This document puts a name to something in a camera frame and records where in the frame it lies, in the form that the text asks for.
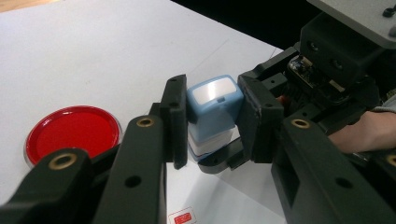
white table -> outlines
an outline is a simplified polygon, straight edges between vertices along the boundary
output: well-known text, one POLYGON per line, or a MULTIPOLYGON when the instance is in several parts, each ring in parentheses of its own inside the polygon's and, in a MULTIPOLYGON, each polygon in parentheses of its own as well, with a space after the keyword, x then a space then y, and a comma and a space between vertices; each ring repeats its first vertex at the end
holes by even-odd
MULTIPOLYGON (((25 138, 49 113, 93 105, 125 130, 160 101, 168 78, 236 80, 280 51, 164 0, 68 0, 0 13, 0 204, 29 172, 25 138)), ((193 161, 178 171, 169 164, 168 215, 187 208, 197 223, 285 223, 270 168, 248 162, 206 175, 193 161)))

red petri dish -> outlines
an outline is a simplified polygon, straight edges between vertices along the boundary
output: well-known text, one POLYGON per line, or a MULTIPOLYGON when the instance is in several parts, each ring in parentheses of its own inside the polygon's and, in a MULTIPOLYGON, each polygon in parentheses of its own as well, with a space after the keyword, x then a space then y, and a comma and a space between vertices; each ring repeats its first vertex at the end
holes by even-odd
POLYGON ((55 111, 40 120, 25 143, 25 159, 36 165, 51 152, 66 147, 85 149, 93 158, 120 142, 118 121, 103 109, 77 105, 55 111))

robotic arm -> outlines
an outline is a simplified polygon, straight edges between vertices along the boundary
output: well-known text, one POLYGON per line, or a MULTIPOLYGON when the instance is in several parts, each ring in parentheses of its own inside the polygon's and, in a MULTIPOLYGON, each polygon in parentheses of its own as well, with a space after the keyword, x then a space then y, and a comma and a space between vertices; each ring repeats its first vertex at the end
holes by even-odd
MULTIPOLYGON (((300 42, 238 77, 240 138, 198 164, 216 174, 271 162, 288 223, 395 223, 396 152, 345 155, 327 137, 395 88, 381 81, 395 77, 395 20, 383 16, 394 2, 309 2, 323 13, 300 42)), ((186 117, 182 75, 119 146, 92 160, 71 148, 44 158, 0 207, 0 222, 166 223, 165 163, 187 161, 186 117)))

label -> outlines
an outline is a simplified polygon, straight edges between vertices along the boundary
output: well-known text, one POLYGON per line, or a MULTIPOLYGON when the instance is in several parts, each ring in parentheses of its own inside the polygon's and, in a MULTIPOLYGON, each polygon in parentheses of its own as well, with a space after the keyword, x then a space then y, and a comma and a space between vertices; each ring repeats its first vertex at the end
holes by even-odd
POLYGON ((197 222, 191 207, 175 212, 168 217, 170 224, 192 224, 197 222))

